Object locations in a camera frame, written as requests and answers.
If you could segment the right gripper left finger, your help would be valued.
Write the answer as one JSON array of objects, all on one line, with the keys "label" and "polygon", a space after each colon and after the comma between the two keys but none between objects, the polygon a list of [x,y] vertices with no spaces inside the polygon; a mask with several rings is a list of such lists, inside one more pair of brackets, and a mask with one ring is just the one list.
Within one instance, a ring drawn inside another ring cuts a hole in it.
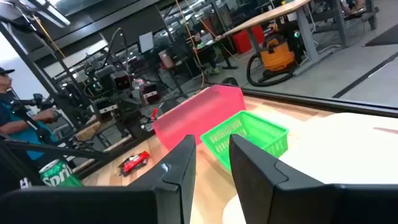
[{"label": "right gripper left finger", "polygon": [[195,172],[195,138],[188,134],[128,186],[10,192],[1,198],[1,223],[189,223]]}]

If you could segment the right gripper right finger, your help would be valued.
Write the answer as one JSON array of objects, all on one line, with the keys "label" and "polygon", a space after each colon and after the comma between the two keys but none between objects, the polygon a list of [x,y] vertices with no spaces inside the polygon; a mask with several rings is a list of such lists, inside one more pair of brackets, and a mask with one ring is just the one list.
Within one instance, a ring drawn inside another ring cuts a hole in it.
[{"label": "right gripper right finger", "polygon": [[229,137],[246,223],[397,223],[396,184],[324,184],[243,137]]}]

